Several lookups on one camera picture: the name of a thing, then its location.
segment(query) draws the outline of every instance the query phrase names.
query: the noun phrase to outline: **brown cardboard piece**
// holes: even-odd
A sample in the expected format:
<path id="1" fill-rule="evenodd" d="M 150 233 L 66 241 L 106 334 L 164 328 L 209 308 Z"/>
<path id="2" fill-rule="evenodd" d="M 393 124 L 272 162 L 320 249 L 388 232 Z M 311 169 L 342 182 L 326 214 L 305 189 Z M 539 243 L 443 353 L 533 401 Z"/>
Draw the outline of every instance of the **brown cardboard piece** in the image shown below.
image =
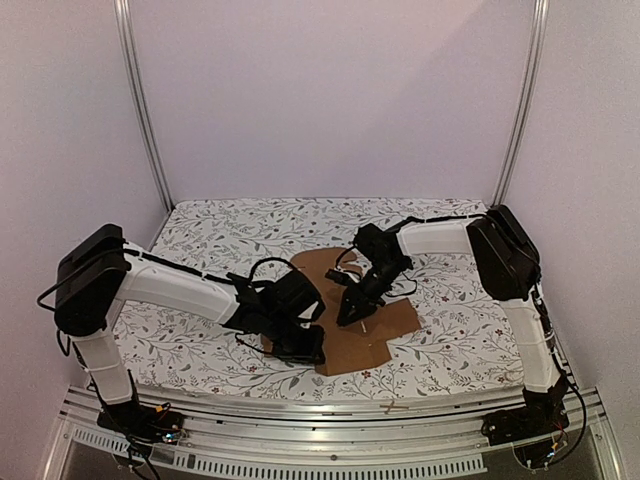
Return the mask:
<path id="1" fill-rule="evenodd" d="M 343 251 L 343 248 L 321 248 L 299 253 L 291 259 L 320 291 L 327 306 L 316 322 L 325 331 L 323 349 L 327 358 L 324 365 L 316 366 L 316 372 L 327 376 L 383 365 L 391 360 L 387 341 L 421 328 L 418 314 L 406 298 L 378 308 L 376 313 L 362 322 L 339 328 L 336 319 L 345 287 L 326 279 L 324 275 L 335 266 L 336 258 Z M 341 266 L 360 272 L 359 267 L 349 264 L 355 259 L 355 253 L 348 252 Z M 264 337 L 262 344 L 265 350 L 271 350 L 269 341 Z"/>

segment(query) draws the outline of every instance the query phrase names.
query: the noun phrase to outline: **metal rail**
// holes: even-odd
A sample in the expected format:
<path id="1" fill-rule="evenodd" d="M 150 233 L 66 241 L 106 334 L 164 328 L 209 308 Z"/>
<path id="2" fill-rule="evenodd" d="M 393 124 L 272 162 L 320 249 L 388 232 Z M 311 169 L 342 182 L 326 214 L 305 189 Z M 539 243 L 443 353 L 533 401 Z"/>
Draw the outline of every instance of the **metal rail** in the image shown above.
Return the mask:
<path id="1" fill-rule="evenodd" d="M 129 0 L 115 0 L 116 19 L 118 23 L 118 32 L 120 34 L 120 43 L 122 45 L 122 54 L 124 56 L 124 64 L 131 88 L 131 96 L 140 125 L 140 133 L 142 141 L 147 152 L 147 158 L 153 174 L 153 180 L 158 189 L 162 206 L 167 212 L 173 211 L 175 202 L 169 190 L 169 183 L 162 166 L 160 152 L 156 143 L 156 137 L 151 124 L 149 108 L 142 87 L 142 78 L 140 76 L 140 66 L 138 64 L 138 54 L 133 36 L 133 26 L 131 24 L 131 12 L 129 10 Z"/>
<path id="2" fill-rule="evenodd" d="M 401 408 L 390 410 L 387 405 L 378 405 L 379 402 L 323 405 L 229 396 L 188 398 L 180 392 L 171 395 L 170 390 L 144 387 L 140 393 L 144 403 L 155 405 L 170 400 L 172 408 L 186 415 L 184 427 L 188 438 L 177 447 L 159 447 L 156 457 L 169 459 L 164 462 L 166 466 L 191 468 L 194 473 L 211 472 L 218 478 L 220 472 L 214 471 L 216 464 L 229 465 L 234 471 L 260 465 L 278 473 L 277 478 L 279 472 L 286 477 L 286 471 L 295 476 L 292 468 L 334 473 L 373 468 L 381 472 L 393 470 L 396 473 L 389 473 L 389 478 L 396 475 L 397 480 L 414 478 L 397 474 L 400 465 L 410 467 L 408 472 L 421 473 L 422 468 L 448 464 L 443 468 L 451 468 L 450 473 L 460 476 L 461 472 L 452 464 L 464 463 L 492 450 L 511 448 L 489 446 L 480 433 L 482 417 L 499 408 L 522 405 L 518 389 L 456 395 L 455 399 L 461 401 L 448 406 L 447 401 L 452 400 L 448 396 L 401 399 L 395 404 Z M 597 392 L 587 390 L 583 396 L 589 422 L 598 423 L 605 413 Z M 565 407 L 570 430 L 579 429 L 582 411 L 577 398 L 568 395 Z M 77 427 L 73 436 L 83 436 L 81 443 L 117 450 L 124 439 L 96 426 L 99 411 L 100 403 L 93 392 L 71 388 L 60 415 Z M 449 478 L 416 475 L 415 478 Z"/>
<path id="3" fill-rule="evenodd" d="M 515 123 L 509 138 L 507 154 L 500 170 L 498 185 L 493 195 L 492 205 L 499 205 L 504 202 L 513 170 L 518 160 L 518 153 L 524 131 L 529 116 L 531 100 L 535 90 L 536 77 L 538 76 L 538 67 L 540 66 L 540 58 L 542 56 L 542 47 L 544 44 L 544 34 L 547 27 L 547 14 L 549 11 L 549 0 L 536 0 L 533 15 L 533 27 L 531 29 L 531 42 L 529 44 L 529 55 L 527 57 L 527 66 L 520 92 L 520 102 L 516 113 Z"/>

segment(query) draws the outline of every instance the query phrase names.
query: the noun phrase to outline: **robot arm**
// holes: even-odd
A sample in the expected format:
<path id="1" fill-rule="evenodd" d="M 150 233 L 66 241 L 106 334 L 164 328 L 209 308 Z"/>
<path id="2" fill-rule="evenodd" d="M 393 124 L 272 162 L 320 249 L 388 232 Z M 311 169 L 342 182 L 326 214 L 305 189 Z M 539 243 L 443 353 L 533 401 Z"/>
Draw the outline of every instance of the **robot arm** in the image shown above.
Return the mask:
<path id="1" fill-rule="evenodd" d="M 252 277 L 219 278 L 174 264 L 126 242 L 115 225 L 105 225 L 65 257 L 58 267 L 58 283 L 52 287 L 55 322 L 73 342 L 95 383 L 103 407 L 98 424 L 149 443 L 171 441 L 182 425 L 180 414 L 138 402 L 106 323 L 114 300 L 200 315 L 226 328 L 265 335 L 273 344 L 269 353 L 274 357 L 324 363 L 322 327 L 301 326 L 317 320 L 324 310 L 311 282 L 295 269 L 277 281 L 254 282 Z"/>
<path id="2" fill-rule="evenodd" d="M 525 410 L 491 414 L 483 433 L 497 444 L 568 425 L 562 404 L 568 384 L 553 357 L 555 337 L 540 293 L 540 257 L 507 207 L 470 217 L 408 218 L 384 231 L 368 224 L 358 230 L 353 245 L 372 267 L 359 282 L 339 270 L 327 273 L 347 286 L 339 325 L 362 320 L 384 305 L 384 293 L 398 275 L 412 268 L 411 256 L 473 255 L 484 289 L 499 302 L 512 327 L 524 367 L 527 405 Z"/>

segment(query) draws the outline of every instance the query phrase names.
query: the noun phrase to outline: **wall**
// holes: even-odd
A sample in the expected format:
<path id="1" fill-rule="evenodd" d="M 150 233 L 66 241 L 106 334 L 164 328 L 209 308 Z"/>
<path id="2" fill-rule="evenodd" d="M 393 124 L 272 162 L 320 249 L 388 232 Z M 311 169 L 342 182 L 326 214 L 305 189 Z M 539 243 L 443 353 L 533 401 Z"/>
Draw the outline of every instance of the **wall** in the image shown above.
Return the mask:
<path id="1" fill-rule="evenodd" d="M 133 2 L 172 192 L 489 199 L 532 16 L 525 0 Z"/>
<path id="2" fill-rule="evenodd" d="M 552 2 L 507 203 L 540 247 L 545 295 L 640 478 L 640 2 Z"/>
<path id="3" fill-rule="evenodd" d="M 112 2 L 5 0 L 0 104 L 0 475 L 26 480 L 79 371 L 36 296 L 101 224 L 144 244 L 162 211 Z"/>

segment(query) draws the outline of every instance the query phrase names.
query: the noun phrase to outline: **leaf pattern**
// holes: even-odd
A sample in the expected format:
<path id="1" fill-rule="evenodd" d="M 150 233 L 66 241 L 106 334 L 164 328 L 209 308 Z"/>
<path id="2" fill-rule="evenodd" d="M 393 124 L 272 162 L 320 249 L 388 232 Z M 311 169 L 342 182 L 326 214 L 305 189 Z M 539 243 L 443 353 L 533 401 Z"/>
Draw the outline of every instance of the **leaf pattern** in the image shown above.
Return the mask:
<path id="1" fill-rule="evenodd" d="M 261 258 L 291 258 L 345 246 L 357 228 L 408 215 L 483 211 L 471 200 L 236 199 L 180 203 L 153 252 L 214 274 L 248 273 Z M 286 267 L 267 264 L 258 278 Z M 144 384 L 186 392 L 308 401 L 455 394 L 522 383 L 522 363 L 504 312 L 482 289 L 466 255 L 414 258 L 397 291 L 409 296 L 422 329 L 390 342 L 393 359 L 371 371 L 323 377 L 240 345 L 234 332 L 185 312 L 128 302 L 114 332 L 126 366 Z M 255 336 L 245 337 L 258 346 Z"/>

